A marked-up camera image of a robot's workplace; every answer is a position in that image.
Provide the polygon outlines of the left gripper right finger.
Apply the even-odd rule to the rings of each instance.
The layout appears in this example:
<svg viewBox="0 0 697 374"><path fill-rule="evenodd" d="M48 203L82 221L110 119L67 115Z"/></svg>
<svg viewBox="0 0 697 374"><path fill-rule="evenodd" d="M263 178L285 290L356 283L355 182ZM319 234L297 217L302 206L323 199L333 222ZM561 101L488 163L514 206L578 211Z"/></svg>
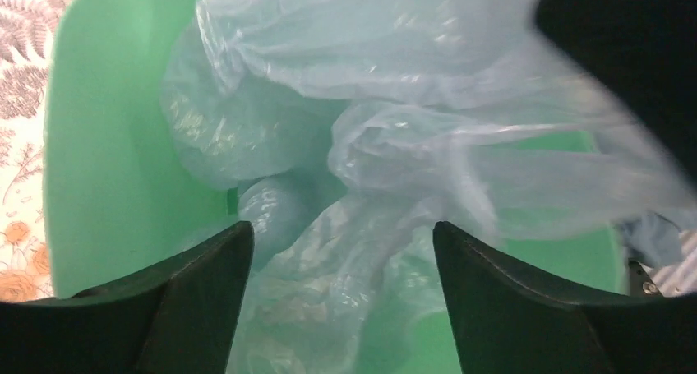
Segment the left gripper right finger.
<svg viewBox="0 0 697 374"><path fill-rule="evenodd" d="M622 295L541 270L449 222L436 263L463 373L693 373L696 296Z"/></svg>

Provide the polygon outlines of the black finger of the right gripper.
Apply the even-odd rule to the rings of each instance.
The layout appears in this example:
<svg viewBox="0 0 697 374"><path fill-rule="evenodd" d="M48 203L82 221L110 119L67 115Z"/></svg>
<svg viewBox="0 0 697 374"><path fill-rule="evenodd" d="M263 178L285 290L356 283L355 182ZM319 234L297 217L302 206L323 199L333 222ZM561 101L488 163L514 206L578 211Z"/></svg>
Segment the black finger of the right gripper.
<svg viewBox="0 0 697 374"><path fill-rule="evenodd" d="M696 179L696 0L539 0L537 28Z"/></svg>

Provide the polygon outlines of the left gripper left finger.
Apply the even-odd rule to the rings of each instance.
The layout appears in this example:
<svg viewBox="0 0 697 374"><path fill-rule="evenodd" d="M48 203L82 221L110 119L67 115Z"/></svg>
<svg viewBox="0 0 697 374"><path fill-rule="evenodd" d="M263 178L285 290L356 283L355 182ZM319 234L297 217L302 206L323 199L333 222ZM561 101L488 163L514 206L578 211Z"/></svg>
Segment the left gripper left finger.
<svg viewBox="0 0 697 374"><path fill-rule="evenodd" d="M253 230L66 298L1 305L4 373L222 373L250 274Z"/></svg>

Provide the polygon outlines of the light blue plastic trash bag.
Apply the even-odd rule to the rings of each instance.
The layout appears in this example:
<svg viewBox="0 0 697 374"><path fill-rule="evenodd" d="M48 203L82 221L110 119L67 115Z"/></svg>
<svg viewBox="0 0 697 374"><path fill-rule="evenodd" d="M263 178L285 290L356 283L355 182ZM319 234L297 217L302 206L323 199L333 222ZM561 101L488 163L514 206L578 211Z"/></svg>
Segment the light blue plastic trash bag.
<svg viewBox="0 0 697 374"><path fill-rule="evenodd" d="M553 265L696 210L624 106L529 26L536 0L197 0L160 102L183 166L238 194L252 276L229 373L390 372L443 312L449 221Z"/></svg>

